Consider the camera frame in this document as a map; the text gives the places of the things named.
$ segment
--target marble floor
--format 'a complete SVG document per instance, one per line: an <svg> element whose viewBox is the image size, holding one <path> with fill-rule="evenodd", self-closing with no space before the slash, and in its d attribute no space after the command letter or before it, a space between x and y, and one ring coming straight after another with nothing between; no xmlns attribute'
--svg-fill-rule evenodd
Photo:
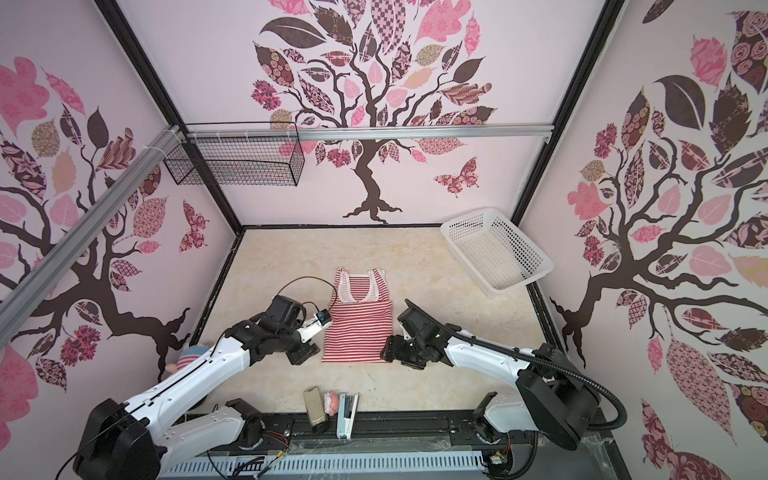
<svg viewBox="0 0 768 480"><path fill-rule="evenodd" d="M439 228L250 230L200 342L213 345L227 327L264 311L294 278L313 275L332 282L339 266L350 273L386 270L394 317L408 298L440 322L463 326L481 338L532 348L544 342L526 289L490 300L450 254ZM304 279L283 294L322 309L331 288ZM322 348L323 334L314 340ZM474 370L442 363L418 371L399 362L339 364L320 358L292 366L283 354L268 356L215 389L199 411L241 397L262 412L302 412L302 393L314 386L321 392L359 393L361 411L473 409L488 392L512 390Z"/></svg>

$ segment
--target striped tank top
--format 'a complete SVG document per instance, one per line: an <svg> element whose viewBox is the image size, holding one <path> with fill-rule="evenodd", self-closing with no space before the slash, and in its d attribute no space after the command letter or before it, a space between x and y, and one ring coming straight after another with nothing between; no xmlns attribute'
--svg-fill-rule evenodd
<svg viewBox="0 0 768 480"><path fill-rule="evenodd" d="M336 271L336 293L329 305L333 323L326 331L324 362L383 362L379 354L392 335L392 301L384 281L384 270L364 275Z"/></svg>

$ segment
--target aluminum rail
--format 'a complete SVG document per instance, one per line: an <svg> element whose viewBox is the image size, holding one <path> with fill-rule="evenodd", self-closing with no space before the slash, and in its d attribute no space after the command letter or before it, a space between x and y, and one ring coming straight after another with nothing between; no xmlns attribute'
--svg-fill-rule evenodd
<svg viewBox="0 0 768 480"><path fill-rule="evenodd" d="M188 138L232 138L285 136L286 130L256 128L253 130L214 130L229 124L207 125L205 130L190 131ZM486 124L445 125L421 127L351 127L351 128L301 128L301 140L377 140L380 138L437 138L437 137L549 137L552 124Z"/></svg>
<svg viewBox="0 0 768 480"><path fill-rule="evenodd" d="M29 275L0 304L0 349L18 332L38 304L77 261L104 225L136 191L152 169L178 144L178 127L166 127L104 192Z"/></svg>

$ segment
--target black wire basket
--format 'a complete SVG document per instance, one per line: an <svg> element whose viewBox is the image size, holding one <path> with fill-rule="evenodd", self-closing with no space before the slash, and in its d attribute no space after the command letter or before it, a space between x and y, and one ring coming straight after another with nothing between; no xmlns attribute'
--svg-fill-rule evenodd
<svg viewBox="0 0 768 480"><path fill-rule="evenodd" d="M243 131L242 136L216 131L187 135L164 160L176 184L203 184L193 162L202 160L220 185L298 185L304 153L296 123L249 122L254 123L269 124L270 130Z"/></svg>

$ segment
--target wall mural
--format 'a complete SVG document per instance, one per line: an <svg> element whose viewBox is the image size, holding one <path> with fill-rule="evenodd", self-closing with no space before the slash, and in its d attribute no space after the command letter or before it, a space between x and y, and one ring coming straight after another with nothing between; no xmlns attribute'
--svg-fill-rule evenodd
<svg viewBox="0 0 768 480"><path fill-rule="evenodd" d="M480 41L474 15L462 25L472 7L469 0L458 0L456 5L452 0L269 2L295 15L275 18L260 31L263 41L273 42L267 34L274 34L291 48L254 42L258 62L272 83L256 81L251 97L266 110L274 110L271 121L276 122L272 125L275 128L284 127L277 123L280 121L295 121L300 127L484 124L495 110L475 105L492 85L469 83L483 61L470 58ZM406 3L412 5L412 14L407 13ZM363 22L368 4L371 21ZM418 22L419 17L416 37L403 38L406 24ZM449 40L449 36L461 33L461 38ZM420 38L435 42L414 56L411 44ZM307 50L320 45L326 51L314 56L318 51L314 49L310 57ZM291 103L296 110L278 109L283 103ZM398 139L313 141L302 142L302 148L306 154L314 151L317 164L328 160L341 168L354 163L353 170L367 197L345 218L367 212L372 220L387 223L379 212L402 210L382 198L370 162L378 158L383 163L388 159L399 163L403 151L415 161L426 162L425 154L446 154L463 145L458 138L423 138L416 145L407 143ZM469 160L460 174L433 180L458 197L465 187L477 186L476 158Z"/></svg>
<svg viewBox="0 0 768 480"><path fill-rule="evenodd" d="M766 366L747 358L749 352L764 348L768 334L732 328L727 319L716 319L708 311L710 306L733 305L768 316L768 308L735 290L739 285L768 287L768 257L754 251L768 246L768 215L745 214L768 202L768 180L760 179L768 147L731 154L745 138L766 130L768 14L730 15L736 27L730 55L716 38L695 38L690 60L698 81L682 74L659 78L654 83L664 88L663 107L651 106L641 89L621 122L621 132L614 123L598 132L596 159L581 170L583 181L568 194L568 204L585 220L575 236L584 242L583 257L591 268L586 292L576 310L551 301L565 321L566 347L571 337L584 366L582 330L604 293L627 312L630 329L647 319L651 368L663 368L666 350L673 380L697 409L736 442L730 393L743 416L739 421L749 423L758 438L768 442L768 374ZM709 91L715 95L711 111ZM747 93L757 105L750 105ZM750 122L752 108L761 113ZM665 135L668 121L704 133L711 143ZM694 233L702 229L706 233ZM739 253L725 254L734 251ZM681 296L674 292L679 286L700 294ZM659 328L664 324L669 335ZM723 374L727 381L721 379ZM643 408L650 433L643 442L653 465L669 465L670 478L727 478L706 460L675 452L653 410L645 402Z"/></svg>
<svg viewBox="0 0 768 480"><path fill-rule="evenodd" d="M15 71L0 66L0 114L10 127L10 131L0 131L0 147L16 183L0 187L0 231L16 238L15 242L0 243L0 269L18 264L23 267L18 278L0 273L0 283L11 290L51 251L55 238L61 236L54 232L66 233L94 205L96 186L103 182L109 188L114 183L110 172L127 168L136 157L130 128L111 137L98 108L87 114L84 102L69 84L46 72L49 91L35 83L36 77L37 69L27 58L15 59ZM52 94L61 100L59 112L43 108ZM15 136L23 121L42 122L29 139L23 139ZM86 177L78 179L76 164L85 167ZM18 380L14 372L27 379L28 369L66 391L68 369L92 360L98 349L104 349L99 348L100 342L112 336L137 334L155 343L159 380L168 350L178 350L184 344L186 337L177 338L175 333L184 323L188 308L176 319L163 323L155 317L121 312L118 307L118 296L131 294L129 279L141 274L131 258L152 254L161 247L153 240L165 220L168 200L154 196L161 177L158 166L71 267L77 282L69 288L55 287L31 315L44 317L47 323L16 333L13 340L38 337L30 351L21 356L10 345L6 347L0 364L0 421L19 418L17 414L22 410L28 412L22 400L37 395L36 382L34 392L15 388ZM201 231L207 220L186 201L178 206L178 212L184 213L190 224L180 249L202 247ZM36 258L29 258L29 247L38 252ZM13 368L6 369L8 362L13 363ZM24 398L11 399L12 392L21 392ZM0 425L0 440L6 432L4 426Z"/></svg>

